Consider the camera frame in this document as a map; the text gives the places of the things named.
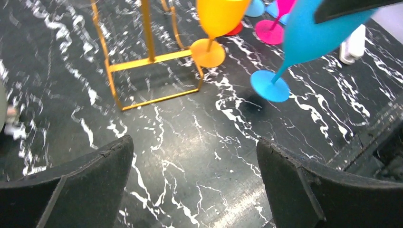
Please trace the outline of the magenta wine glass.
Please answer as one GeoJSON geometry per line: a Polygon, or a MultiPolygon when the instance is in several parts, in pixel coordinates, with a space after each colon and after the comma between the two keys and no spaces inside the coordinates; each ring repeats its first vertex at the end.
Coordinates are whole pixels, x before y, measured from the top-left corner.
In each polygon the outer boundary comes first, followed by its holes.
{"type": "Polygon", "coordinates": [[[255,33],[259,40],[270,45],[277,45],[283,42],[284,28],[279,22],[284,15],[291,12],[295,2],[295,0],[275,0],[271,4],[276,6],[276,19],[274,21],[262,20],[255,25],[255,33]]]}

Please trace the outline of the light blue wine glass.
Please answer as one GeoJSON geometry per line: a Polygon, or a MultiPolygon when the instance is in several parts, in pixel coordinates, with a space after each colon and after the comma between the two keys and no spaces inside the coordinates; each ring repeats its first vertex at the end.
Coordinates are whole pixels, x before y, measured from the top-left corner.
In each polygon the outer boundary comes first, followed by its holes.
{"type": "Polygon", "coordinates": [[[265,12],[265,3],[263,0],[252,0],[248,9],[245,12],[245,16],[247,17],[260,17],[265,12]]]}
{"type": "Polygon", "coordinates": [[[375,9],[341,16],[316,23],[314,14],[322,0],[298,0],[291,11],[285,28],[283,51],[285,59],[276,74],[258,70],[250,77],[254,91],[272,102],[284,102],[289,98],[289,87],[281,75],[292,65],[305,63],[336,49],[375,9]]]}

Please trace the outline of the cream orange yellow cylinder box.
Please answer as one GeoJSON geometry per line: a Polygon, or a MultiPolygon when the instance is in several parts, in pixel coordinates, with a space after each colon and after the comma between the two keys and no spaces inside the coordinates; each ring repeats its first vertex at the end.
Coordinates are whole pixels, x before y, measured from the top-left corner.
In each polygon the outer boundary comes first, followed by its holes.
{"type": "Polygon", "coordinates": [[[0,129],[2,130],[7,119],[8,101],[6,89],[0,81],[0,129]]]}

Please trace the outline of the blue flat sheet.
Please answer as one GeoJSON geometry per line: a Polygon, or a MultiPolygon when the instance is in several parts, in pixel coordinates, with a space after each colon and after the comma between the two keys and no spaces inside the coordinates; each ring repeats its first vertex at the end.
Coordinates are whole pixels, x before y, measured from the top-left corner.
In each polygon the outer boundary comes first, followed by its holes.
{"type": "MultiPolygon", "coordinates": [[[[277,1],[274,0],[266,7],[266,12],[274,18],[278,17],[278,5],[277,1]]],[[[281,24],[286,25],[288,21],[289,13],[283,15],[279,20],[281,24]]]]}

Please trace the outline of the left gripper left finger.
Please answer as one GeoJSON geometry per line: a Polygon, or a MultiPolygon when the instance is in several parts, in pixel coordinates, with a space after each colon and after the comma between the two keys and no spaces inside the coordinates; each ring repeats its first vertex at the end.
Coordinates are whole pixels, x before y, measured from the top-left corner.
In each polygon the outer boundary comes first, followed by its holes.
{"type": "Polygon", "coordinates": [[[124,135],[59,166],[0,183],[3,228],[111,228],[134,156],[124,135]]]}

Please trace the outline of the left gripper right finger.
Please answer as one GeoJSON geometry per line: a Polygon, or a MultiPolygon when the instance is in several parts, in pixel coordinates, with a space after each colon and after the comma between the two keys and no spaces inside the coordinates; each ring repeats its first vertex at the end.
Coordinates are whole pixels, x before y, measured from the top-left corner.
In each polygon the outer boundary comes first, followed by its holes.
{"type": "Polygon", "coordinates": [[[278,228],[400,228],[401,183],[333,169],[262,137],[256,147],[278,228]]]}

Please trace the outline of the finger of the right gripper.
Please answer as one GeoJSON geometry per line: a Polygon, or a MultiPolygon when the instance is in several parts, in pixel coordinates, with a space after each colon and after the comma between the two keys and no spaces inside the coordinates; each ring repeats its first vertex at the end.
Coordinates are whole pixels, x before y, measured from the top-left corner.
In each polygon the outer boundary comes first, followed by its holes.
{"type": "Polygon", "coordinates": [[[315,23],[323,23],[345,15],[400,3],[403,0],[324,0],[314,13],[315,23]]]}

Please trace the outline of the yellow wine glass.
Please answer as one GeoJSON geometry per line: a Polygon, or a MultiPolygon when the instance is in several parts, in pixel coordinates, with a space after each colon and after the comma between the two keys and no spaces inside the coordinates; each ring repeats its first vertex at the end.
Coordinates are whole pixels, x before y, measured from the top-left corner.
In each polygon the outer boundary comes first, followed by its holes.
{"type": "Polygon", "coordinates": [[[215,39],[231,32],[241,22],[249,0],[198,0],[196,8],[199,24],[208,38],[192,43],[192,58],[201,67],[217,67],[226,57],[226,51],[215,39]]]}

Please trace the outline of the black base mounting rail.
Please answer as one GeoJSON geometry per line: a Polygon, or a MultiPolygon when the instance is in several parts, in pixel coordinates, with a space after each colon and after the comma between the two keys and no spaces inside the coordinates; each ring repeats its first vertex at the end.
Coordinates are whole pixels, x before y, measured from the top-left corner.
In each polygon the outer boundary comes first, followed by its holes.
{"type": "Polygon", "coordinates": [[[399,94],[327,165],[382,181],[403,181],[403,95],[399,94]]]}

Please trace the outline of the red wine glass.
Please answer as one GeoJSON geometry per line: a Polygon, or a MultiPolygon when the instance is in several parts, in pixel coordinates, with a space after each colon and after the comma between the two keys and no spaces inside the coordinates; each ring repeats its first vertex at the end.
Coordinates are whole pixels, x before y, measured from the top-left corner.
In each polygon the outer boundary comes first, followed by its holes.
{"type": "Polygon", "coordinates": [[[242,21],[229,33],[227,33],[225,36],[235,36],[239,34],[243,30],[243,24],[242,21]]]}

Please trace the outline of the small white rectangular device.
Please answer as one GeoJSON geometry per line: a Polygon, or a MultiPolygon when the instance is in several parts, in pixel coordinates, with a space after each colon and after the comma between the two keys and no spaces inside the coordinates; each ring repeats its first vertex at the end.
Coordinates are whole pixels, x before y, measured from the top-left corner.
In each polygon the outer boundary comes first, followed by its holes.
{"type": "Polygon", "coordinates": [[[361,24],[339,47],[339,60],[347,65],[359,60],[365,53],[366,27],[361,24]]]}

